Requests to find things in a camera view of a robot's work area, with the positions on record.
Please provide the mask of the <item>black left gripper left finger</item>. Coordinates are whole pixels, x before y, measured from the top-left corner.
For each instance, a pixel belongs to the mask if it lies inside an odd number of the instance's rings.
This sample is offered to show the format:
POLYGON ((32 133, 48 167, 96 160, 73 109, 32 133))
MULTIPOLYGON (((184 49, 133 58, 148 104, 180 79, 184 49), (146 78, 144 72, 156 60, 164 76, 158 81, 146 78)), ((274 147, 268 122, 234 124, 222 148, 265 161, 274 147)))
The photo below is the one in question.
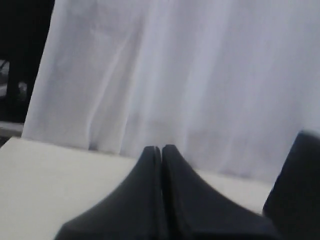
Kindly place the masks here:
POLYGON ((101 202, 66 222, 57 240, 165 240, 161 153, 143 149, 128 176, 101 202))

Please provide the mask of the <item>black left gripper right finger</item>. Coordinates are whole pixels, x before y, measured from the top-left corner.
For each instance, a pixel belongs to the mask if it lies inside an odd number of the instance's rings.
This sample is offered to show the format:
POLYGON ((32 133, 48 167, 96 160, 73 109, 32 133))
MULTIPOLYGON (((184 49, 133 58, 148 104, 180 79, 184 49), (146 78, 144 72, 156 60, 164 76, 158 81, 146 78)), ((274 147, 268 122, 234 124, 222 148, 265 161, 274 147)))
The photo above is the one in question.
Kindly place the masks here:
POLYGON ((223 196, 175 145, 162 149, 162 194, 171 240, 280 240, 272 222, 223 196))

